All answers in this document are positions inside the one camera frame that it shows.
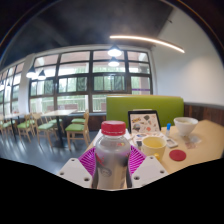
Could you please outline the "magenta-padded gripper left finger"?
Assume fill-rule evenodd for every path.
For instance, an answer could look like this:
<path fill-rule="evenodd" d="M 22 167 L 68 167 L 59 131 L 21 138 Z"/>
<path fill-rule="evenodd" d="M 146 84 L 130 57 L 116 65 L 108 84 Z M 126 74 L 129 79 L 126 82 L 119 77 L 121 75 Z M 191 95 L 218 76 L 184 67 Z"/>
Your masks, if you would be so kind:
<path fill-rule="evenodd" d="M 57 175 L 81 187 L 91 188 L 95 169 L 95 148 L 91 148 L 79 158 L 69 159 Z"/>

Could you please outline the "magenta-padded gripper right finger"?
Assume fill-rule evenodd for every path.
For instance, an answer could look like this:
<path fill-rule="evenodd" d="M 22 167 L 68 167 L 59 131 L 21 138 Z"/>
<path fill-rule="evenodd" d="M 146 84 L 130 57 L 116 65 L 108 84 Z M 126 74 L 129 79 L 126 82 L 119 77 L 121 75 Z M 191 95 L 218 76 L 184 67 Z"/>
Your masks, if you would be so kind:
<path fill-rule="evenodd" d="M 128 161 L 127 187 L 140 188 L 168 175 L 155 156 L 146 156 L 132 146 Z"/>

